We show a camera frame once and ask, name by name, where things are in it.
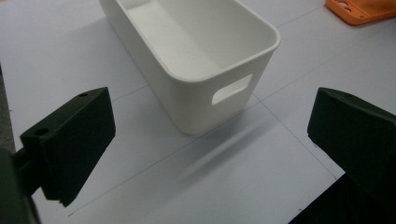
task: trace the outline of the orange object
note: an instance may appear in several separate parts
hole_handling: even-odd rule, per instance
[[[326,0],[326,6],[350,25],[396,16],[396,0]]]

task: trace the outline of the white tabletop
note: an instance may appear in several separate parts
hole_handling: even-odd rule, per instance
[[[323,0],[243,0],[282,42],[246,110],[200,136],[178,131],[97,0],[0,3],[0,62],[18,136],[75,95],[108,86],[117,135],[47,223],[288,223],[344,171],[307,137],[318,87],[396,114],[396,20],[352,27]]]

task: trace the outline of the storage bin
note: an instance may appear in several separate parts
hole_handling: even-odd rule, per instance
[[[210,130],[245,107],[280,42],[234,0],[100,0],[121,41],[184,133]]]

